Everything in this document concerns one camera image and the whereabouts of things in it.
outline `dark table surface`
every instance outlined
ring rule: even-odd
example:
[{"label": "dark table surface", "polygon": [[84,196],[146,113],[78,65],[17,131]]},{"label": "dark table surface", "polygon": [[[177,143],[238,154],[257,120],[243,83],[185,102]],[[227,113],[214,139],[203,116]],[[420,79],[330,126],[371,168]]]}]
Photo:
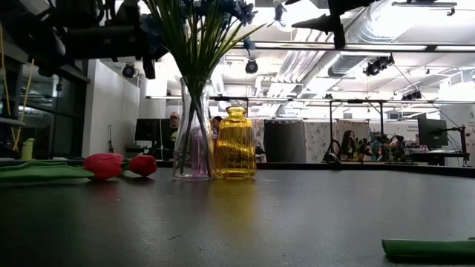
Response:
[{"label": "dark table surface", "polygon": [[475,236],[475,180],[259,171],[254,182],[0,185],[0,266],[401,266],[381,238]]}]

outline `red tulip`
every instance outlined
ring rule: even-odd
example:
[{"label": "red tulip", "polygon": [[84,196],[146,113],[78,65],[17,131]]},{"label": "red tulip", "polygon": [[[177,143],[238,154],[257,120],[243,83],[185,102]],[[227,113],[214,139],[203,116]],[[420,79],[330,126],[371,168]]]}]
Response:
[{"label": "red tulip", "polygon": [[124,157],[120,154],[94,154],[84,160],[84,169],[94,173],[92,180],[104,181],[122,173],[120,165],[123,161]]},{"label": "red tulip", "polygon": [[128,169],[142,177],[147,177],[157,171],[157,163],[155,162],[155,158],[152,156],[136,156],[128,164]]}]

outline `yellow glass bottle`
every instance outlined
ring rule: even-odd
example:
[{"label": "yellow glass bottle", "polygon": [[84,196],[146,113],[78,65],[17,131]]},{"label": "yellow glass bottle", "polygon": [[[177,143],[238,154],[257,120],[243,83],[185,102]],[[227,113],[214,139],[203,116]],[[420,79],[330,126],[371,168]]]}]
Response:
[{"label": "yellow glass bottle", "polygon": [[252,122],[246,119],[246,109],[228,107],[229,117],[220,123],[214,169],[221,179],[248,179],[256,173]]}]

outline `glass vase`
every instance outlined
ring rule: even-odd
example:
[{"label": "glass vase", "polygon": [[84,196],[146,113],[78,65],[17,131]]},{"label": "glass vase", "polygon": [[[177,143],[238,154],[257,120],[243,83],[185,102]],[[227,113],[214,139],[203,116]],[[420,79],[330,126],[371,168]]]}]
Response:
[{"label": "glass vase", "polygon": [[229,107],[226,110],[229,117],[220,123],[214,172],[222,179],[253,178],[256,161],[252,122],[244,116],[244,108]]},{"label": "glass vase", "polygon": [[214,148],[208,119],[209,79],[180,79],[183,109],[174,149],[173,176],[184,180],[209,180],[214,174]]}]

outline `green object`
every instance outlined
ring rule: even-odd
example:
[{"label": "green object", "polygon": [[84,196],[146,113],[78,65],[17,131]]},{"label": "green object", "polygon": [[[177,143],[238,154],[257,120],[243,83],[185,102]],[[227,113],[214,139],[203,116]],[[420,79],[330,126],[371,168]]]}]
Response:
[{"label": "green object", "polygon": [[382,240],[388,257],[474,258],[475,241]]},{"label": "green object", "polygon": [[32,160],[33,157],[33,143],[35,139],[29,138],[23,142],[22,160]]},{"label": "green object", "polygon": [[94,174],[66,163],[27,162],[0,168],[0,182],[45,182],[55,179],[88,178]]}]

